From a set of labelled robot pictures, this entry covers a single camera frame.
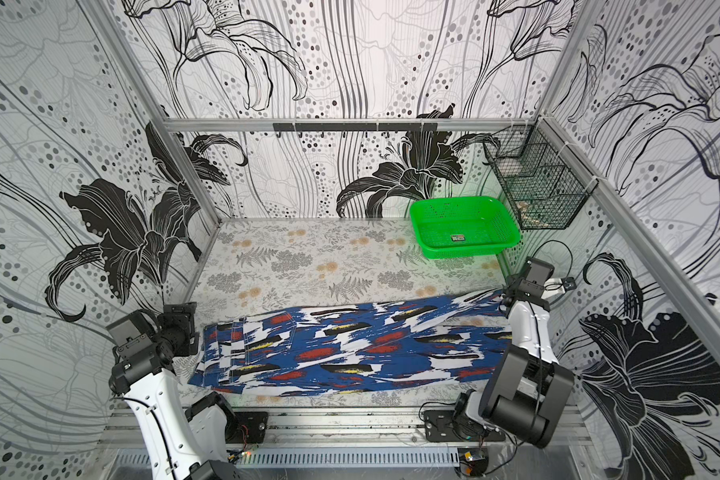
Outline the blue patterned long pants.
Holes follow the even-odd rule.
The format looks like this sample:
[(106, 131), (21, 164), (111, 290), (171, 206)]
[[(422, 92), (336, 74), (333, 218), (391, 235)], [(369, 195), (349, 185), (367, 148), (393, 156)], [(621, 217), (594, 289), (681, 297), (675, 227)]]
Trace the blue patterned long pants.
[(289, 307), (208, 325), (188, 382), (270, 397), (486, 380), (511, 343), (500, 291)]

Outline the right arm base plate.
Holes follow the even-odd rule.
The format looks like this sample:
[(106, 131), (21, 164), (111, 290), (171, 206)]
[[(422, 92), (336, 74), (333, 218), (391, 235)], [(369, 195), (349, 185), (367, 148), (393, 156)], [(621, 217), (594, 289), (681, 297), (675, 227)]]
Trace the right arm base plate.
[(454, 416), (453, 410), (424, 410), (420, 420), (425, 427), (425, 437), (431, 443), (446, 442), (503, 442), (507, 436), (494, 427), (486, 427), (465, 415)]

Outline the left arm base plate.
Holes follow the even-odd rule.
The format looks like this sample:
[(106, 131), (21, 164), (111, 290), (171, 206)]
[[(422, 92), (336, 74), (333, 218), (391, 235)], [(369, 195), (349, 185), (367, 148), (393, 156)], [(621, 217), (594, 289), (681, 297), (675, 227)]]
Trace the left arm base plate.
[(234, 411), (225, 430), (228, 444), (261, 444), (266, 435), (269, 413), (266, 411)]

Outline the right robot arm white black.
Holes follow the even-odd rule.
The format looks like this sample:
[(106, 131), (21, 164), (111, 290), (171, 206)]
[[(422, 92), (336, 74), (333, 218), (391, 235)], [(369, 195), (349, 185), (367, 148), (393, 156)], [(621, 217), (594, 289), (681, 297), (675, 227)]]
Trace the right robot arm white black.
[(575, 287), (571, 277), (555, 278), (554, 267), (528, 257), (503, 294), (511, 344), (483, 391), (457, 401), (456, 428), (499, 429), (517, 440), (548, 445), (572, 392), (574, 374), (551, 347), (550, 300)]

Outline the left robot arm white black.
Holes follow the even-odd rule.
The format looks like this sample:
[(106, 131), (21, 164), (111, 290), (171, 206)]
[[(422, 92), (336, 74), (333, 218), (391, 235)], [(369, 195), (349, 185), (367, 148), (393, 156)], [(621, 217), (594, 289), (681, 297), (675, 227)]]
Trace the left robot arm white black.
[(154, 479), (238, 479), (227, 440), (237, 419), (215, 391), (181, 404), (173, 360), (198, 352), (195, 302), (136, 310), (109, 324), (115, 364), (109, 386), (133, 412)]

